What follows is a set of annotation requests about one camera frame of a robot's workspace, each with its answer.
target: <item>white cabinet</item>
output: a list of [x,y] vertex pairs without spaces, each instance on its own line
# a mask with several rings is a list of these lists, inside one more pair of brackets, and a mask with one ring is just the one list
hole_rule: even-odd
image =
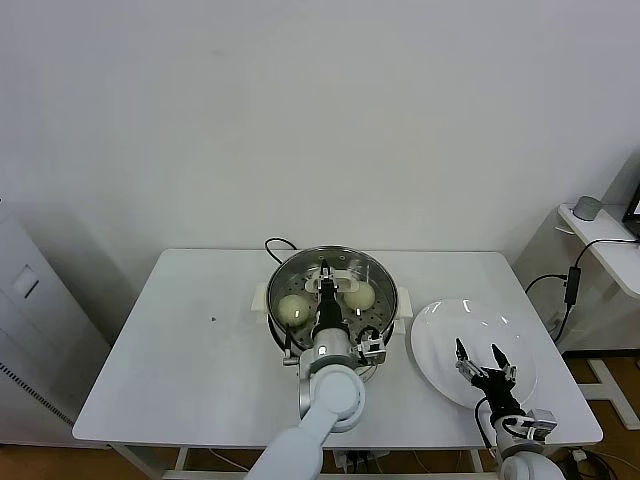
[[86,446],[71,427],[108,354],[24,230],[0,222],[0,443]]

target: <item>vent grille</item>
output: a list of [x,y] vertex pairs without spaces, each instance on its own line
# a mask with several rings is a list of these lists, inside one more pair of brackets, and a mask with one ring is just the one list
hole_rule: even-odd
[[47,401],[42,395],[36,392],[33,388],[31,388],[24,380],[22,380],[18,375],[13,373],[9,367],[7,367],[4,363],[0,362],[0,372],[4,373],[7,377],[9,377],[13,382],[22,388],[25,392],[27,392],[31,397],[33,397],[40,405],[45,407],[51,413],[53,413],[60,420],[65,422],[66,424],[73,426],[73,420],[67,417],[64,413],[58,410],[51,402]]

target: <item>white table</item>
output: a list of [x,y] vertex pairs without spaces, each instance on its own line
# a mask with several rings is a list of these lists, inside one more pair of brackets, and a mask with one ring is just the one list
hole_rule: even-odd
[[[501,254],[370,254],[399,286],[408,288],[416,313],[447,297],[479,300],[503,312],[529,342],[542,372],[524,408],[553,411],[559,425],[549,443],[584,445],[602,439],[600,426]],[[297,369],[282,366],[267,326],[257,323],[250,310],[256,285],[275,268],[261,250],[165,251],[74,435],[114,445],[262,448],[296,424]],[[482,448],[473,412],[424,380],[407,353],[408,338],[392,337],[386,362],[367,383],[362,421],[350,432],[332,434],[328,448]]]
[[[585,245],[603,238],[635,240],[622,224],[626,210],[624,205],[605,205],[592,221],[580,220],[573,214],[572,208],[572,205],[560,205],[558,213]],[[632,298],[640,298],[638,245],[603,242],[594,243],[589,249],[624,293]],[[601,359],[589,359],[588,362],[599,383],[579,385],[585,398],[609,400],[628,430],[640,430],[640,418],[605,363]]]
[[[605,205],[590,222],[580,220],[571,209],[572,205],[560,205],[558,213],[571,230],[586,245],[603,238],[635,240],[622,224],[626,210],[623,205]],[[595,243],[589,250],[611,275],[620,288],[633,298],[640,298],[640,248],[638,245]]]

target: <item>white wall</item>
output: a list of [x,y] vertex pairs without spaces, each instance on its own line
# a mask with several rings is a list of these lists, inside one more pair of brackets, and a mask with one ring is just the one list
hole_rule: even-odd
[[280,234],[514,260],[636,146],[638,15],[635,0],[5,1],[0,194],[111,336],[169,246]]

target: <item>small gray device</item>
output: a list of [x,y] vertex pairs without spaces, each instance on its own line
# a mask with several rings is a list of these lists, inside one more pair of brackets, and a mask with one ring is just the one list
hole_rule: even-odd
[[593,197],[580,197],[578,203],[573,207],[573,214],[580,220],[591,222],[596,218],[602,208],[602,203]]

